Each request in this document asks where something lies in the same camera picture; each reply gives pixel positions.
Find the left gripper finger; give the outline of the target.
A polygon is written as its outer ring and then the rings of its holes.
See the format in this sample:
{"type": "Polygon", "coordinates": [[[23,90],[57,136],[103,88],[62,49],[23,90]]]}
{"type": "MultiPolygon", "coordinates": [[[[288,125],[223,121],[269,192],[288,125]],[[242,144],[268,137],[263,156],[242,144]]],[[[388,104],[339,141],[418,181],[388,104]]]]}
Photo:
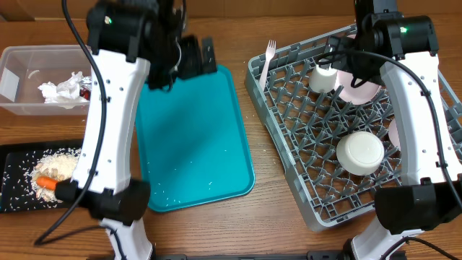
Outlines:
{"type": "Polygon", "coordinates": [[[195,35],[187,35],[180,39],[181,60],[178,67],[180,79],[197,77],[201,73],[201,50],[195,35]]]}
{"type": "Polygon", "coordinates": [[[214,45],[212,38],[202,39],[202,72],[204,74],[211,74],[217,72],[217,63],[214,53],[214,45]]]}

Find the white paper cup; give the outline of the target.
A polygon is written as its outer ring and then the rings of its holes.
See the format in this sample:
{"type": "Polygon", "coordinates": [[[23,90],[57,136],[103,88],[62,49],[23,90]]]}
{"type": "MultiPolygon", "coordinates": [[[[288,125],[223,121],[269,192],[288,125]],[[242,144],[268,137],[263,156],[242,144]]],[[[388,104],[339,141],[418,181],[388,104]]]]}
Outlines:
{"type": "Polygon", "coordinates": [[[338,70],[324,69],[316,65],[309,77],[309,87],[313,92],[327,93],[334,89],[338,70]]]}

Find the white plastic fork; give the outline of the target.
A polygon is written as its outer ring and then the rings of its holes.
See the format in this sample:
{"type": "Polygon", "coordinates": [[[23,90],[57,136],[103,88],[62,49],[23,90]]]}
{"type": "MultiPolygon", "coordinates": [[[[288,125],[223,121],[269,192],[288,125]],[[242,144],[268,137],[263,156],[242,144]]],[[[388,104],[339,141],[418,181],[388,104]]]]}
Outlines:
{"type": "Polygon", "coordinates": [[[276,41],[275,40],[270,40],[268,45],[267,45],[267,48],[266,48],[265,62],[264,62],[263,69],[262,69],[262,72],[261,72],[261,76],[260,76],[260,79],[259,79],[259,84],[260,84],[260,88],[261,88],[262,91],[264,91],[264,89],[265,89],[266,79],[267,79],[267,75],[268,75],[268,71],[269,71],[269,64],[270,64],[271,60],[273,59],[275,53],[276,53],[276,41]]]}

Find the pink bowl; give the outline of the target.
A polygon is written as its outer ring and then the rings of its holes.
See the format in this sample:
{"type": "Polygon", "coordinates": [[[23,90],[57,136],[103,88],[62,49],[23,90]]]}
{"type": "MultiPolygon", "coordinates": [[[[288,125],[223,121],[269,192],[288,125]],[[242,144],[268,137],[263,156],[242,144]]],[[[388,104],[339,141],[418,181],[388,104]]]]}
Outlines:
{"type": "Polygon", "coordinates": [[[400,141],[399,141],[399,135],[398,135],[398,129],[396,125],[396,120],[393,119],[388,126],[388,138],[391,142],[391,144],[396,147],[398,150],[401,149],[400,146],[400,141]]]}

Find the red snack wrapper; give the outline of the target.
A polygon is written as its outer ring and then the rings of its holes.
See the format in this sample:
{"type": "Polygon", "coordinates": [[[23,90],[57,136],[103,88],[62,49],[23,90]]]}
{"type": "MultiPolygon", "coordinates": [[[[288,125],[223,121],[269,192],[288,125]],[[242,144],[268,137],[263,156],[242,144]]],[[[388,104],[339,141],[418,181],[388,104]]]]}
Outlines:
{"type": "Polygon", "coordinates": [[[79,81],[79,95],[85,100],[89,100],[91,91],[92,91],[92,78],[83,77],[79,81]]]}

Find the white bowl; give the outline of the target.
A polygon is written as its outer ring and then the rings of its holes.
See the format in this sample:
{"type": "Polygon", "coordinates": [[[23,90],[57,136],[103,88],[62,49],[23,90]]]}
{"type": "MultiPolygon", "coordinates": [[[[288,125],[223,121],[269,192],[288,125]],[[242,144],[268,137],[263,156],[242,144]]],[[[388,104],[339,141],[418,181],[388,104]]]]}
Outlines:
{"type": "Polygon", "coordinates": [[[374,173],[385,155],[382,142],[374,134],[358,131],[349,134],[336,146],[336,157],[341,167],[356,176],[374,173]]]}

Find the torn white tissue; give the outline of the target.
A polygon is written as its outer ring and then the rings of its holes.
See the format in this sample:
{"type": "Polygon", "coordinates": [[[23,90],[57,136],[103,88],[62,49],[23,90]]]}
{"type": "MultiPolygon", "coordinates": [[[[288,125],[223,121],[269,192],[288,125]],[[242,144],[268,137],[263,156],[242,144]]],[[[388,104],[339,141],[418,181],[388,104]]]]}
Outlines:
{"type": "MultiPolygon", "coordinates": [[[[52,82],[48,83],[43,83],[38,87],[38,89],[41,91],[42,96],[45,98],[44,103],[58,103],[56,102],[56,86],[52,82]]],[[[72,105],[68,105],[68,103],[65,103],[64,105],[65,109],[72,109],[72,105]]]]}

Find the orange carrot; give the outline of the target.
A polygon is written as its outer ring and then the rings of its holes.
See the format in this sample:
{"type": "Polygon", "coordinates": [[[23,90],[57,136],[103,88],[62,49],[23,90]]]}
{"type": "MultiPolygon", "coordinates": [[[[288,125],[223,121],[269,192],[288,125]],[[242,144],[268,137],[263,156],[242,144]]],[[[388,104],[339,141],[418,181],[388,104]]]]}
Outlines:
{"type": "Polygon", "coordinates": [[[40,176],[36,179],[36,184],[39,185],[41,188],[48,189],[51,191],[56,190],[56,185],[58,181],[56,179],[47,177],[47,176],[40,176]]]}

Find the rice and peanut shells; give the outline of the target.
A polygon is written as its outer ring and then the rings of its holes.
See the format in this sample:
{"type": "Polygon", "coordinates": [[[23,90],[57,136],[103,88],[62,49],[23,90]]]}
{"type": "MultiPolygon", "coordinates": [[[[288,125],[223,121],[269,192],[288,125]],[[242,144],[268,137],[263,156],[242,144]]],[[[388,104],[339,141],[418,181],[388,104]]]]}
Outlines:
{"type": "Polygon", "coordinates": [[[55,196],[54,191],[41,188],[36,184],[36,179],[40,176],[47,176],[59,181],[65,181],[72,177],[72,173],[77,165],[81,150],[79,149],[79,154],[57,154],[57,155],[48,155],[39,160],[39,163],[35,166],[32,171],[32,182],[38,188],[35,193],[44,198],[46,201],[50,199],[58,200],[55,196]]]}

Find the large pink plate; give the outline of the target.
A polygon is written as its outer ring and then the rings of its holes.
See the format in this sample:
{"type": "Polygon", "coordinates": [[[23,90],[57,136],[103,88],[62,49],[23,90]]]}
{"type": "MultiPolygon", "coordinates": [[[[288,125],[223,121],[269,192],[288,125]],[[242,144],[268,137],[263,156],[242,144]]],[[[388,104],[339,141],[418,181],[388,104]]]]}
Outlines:
{"type": "Polygon", "coordinates": [[[338,71],[334,89],[337,90],[342,86],[343,90],[340,92],[339,97],[347,103],[351,102],[353,105],[368,103],[376,96],[380,89],[380,85],[372,82],[366,82],[358,88],[353,88],[350,85],[352,80],[352,74],[338,71]]]}

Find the white napkin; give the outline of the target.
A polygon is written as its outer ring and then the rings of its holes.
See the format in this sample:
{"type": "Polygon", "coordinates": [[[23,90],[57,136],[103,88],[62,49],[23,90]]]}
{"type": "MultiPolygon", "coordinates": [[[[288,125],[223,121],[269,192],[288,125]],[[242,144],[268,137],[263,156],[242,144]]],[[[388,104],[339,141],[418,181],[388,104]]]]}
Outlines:
{"type": "Polygon", "coordinates": [[[71,73],[71,77],[56,86],[56,102],[58,103],[82,103],[87,100],[80,95],[80,82],[83,80],[81,71],[71,73]]]}

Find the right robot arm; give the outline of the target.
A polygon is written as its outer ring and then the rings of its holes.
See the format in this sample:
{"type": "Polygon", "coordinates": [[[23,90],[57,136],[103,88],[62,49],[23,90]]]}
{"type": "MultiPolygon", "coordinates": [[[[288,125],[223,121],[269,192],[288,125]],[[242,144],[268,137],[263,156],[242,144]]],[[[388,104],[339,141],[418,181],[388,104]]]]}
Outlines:
{"type": "Polygon", "coordinates": [[[351,85],[387,88],[401,146],[401,185],[375,194],[375,219],[344,245],[343,259],[386,259],[461,213],[461,162],[440,96],[432,20],[405,17],[395,1],[356,1],[354,38],[330,37],[320,65],[349,72],[351,85]]]}

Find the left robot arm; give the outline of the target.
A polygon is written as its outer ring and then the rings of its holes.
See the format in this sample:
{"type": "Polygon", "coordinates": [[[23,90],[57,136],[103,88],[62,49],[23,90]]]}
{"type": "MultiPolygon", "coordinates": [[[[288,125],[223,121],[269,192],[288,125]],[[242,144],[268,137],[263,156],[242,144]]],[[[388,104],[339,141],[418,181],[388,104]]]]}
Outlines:
{"type": "Polygon", "coordinates": [[[99,1],[81,47],[92,91],[81,155],[56,198],[84,207],[110,239],[116,259],[153,259],[143,216],[150,186],[130,172],[131,138],[143,87],[170,90],[177,79],[217,70],[213,43],[184,35],[186,9],[172,1],[99,1]]]}

